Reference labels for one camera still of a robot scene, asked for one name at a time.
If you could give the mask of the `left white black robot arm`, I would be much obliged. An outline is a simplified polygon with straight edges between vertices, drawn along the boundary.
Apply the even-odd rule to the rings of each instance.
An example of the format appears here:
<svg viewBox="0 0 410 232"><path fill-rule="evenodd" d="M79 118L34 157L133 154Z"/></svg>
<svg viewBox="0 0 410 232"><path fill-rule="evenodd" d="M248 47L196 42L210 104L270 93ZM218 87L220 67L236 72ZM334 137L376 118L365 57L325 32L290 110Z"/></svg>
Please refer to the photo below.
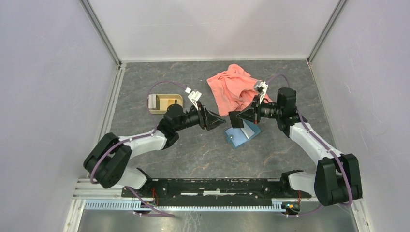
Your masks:
<svg viewBox="0 0 410 232"><path fill-rule="evenodd" d="M105 189L115 185L133 188L140 197L152 191L149 177L139 168L130 168L131 159L151 151L171 147L178 132L193 126L210 131L226 123L218 114L207 110L200 102L184 111L179 104L170 105L158 125L151 131L133 136L105 134L85 159L83 166L90 174L90 182Z"/></svg>

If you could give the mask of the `blue card holder wallet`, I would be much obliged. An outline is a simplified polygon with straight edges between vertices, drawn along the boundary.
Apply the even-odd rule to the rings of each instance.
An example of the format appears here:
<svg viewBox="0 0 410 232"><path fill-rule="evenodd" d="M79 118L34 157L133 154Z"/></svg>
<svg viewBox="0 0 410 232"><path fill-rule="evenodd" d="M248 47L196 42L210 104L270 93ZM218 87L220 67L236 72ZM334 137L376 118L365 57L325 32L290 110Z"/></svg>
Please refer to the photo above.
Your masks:
<svg viewBox="0 0 410 232"><path fill-rule="evenodd" d="M239 148L261 133L261 129L257 125L245 120L243 122L243 128L231 127L224 132L227 143L229 143L233 149Z"/></svg>

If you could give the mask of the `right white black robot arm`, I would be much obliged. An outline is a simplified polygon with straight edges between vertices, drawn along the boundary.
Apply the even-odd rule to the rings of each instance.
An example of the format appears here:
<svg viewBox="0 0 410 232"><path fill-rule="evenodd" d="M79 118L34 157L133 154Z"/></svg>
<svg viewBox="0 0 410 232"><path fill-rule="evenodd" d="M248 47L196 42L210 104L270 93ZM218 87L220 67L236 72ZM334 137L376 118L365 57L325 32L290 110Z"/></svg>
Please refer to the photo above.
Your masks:
<svg viewBox="0 0 410 232"><path fill-rule="evenodd" d="M256 95L250 105L236 113L239 120L258 124L262 118L274 119L281 132L298 144L316 165L316 172L301 170L283 173L279 191L292 197L298 191L315 196L323 206L350 205L363 196L359 161L354 154L344 154L326 142L300 114L296 91L289 87L278 90L275 102Z"/></svg>

